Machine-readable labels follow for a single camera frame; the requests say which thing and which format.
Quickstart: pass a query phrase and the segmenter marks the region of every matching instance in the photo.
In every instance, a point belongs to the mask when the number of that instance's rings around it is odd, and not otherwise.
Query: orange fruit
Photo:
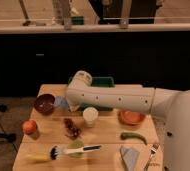
[[[22,125],[25,134],[32,134],[37,130],[37,124],[34,120],[25,121]]]

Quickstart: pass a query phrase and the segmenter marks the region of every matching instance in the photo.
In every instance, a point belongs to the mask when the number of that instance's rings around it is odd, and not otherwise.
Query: wooden tabletop
[[[129,88],[129,85],[117,85]],[[50,93],[54,96],[64,96],[66,85],[44,84],[41,86],[39,95]],[[83,154],[81,158],[60,156],[57,160],[43,163],[32,163],[25,159],[28,154],[49,154],[55,145],[69,145],[72,140],[65,136],[66,128],[64,118],[71,118],[82,130],[80,139],[85,145],[101,144],[98,151]],[[135,171],[142,171],[150,154],[150,148],[154,142],[159,142],[155,126],[150,115],[147,115],[141,125],[129,126],[119,122],[118,110],[100,111],[95,126],[86,127],[82,118],[82,112],[69,112],[62,108],[56,108],[50,115],[42,115],[35,109],[32,110],[31,118],[38,125],[38,132],[34,135],[24,135],[20,145],[13,170],[62,170],[62,171],[124,171],[125,166],[121,159],[120,147],[134,147],[139,152],[139,158]],[[139,139],[121,140],[120,133],[131,131],[146,137],[148,145],[144,145]],[[162,170],[162,150],[159,149],[153,158],[149,171]]]

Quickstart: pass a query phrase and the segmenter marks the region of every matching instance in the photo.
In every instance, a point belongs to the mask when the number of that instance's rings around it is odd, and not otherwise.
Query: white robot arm
[[[91,87],[92,77],[78,71],[67,87],[70,110],[81,103],[113,107],[166,118],[164,168],[170,171],[190,170],[190,91],[155,88]]]

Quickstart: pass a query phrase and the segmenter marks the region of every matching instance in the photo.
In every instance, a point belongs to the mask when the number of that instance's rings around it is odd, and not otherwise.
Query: utensil
[[[99,150],[100,148],[101,145],[84,146],[76,149],[68,149],[64,148],[63,146],[55,146],[52,148],[50,156],[53,160],[55,160],[58,155],[72,154],[72,153],[86,153],[86,152]]]
[[[154,157],[155,153],[157,152],[157,149],[159,148],[160,144],[159,143],[154,143],[151,147],[151,154],[149,156],[149,159],[143,169],[143,171],[147,171],[148,170],[148,167],[149,167],[149,164],[152,160],[152,158]]]

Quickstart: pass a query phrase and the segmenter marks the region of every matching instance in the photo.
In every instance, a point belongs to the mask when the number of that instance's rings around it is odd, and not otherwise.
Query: green chili pepper
[[[138,134],[138,133],[134,133],[134,132],[122,132],[120,134],[120,138],[122,140],[126,140],[128,138],[138,138],[140,140],[142,140],[144,142],[145,145],[147,145],[147,140],[144,136]]]

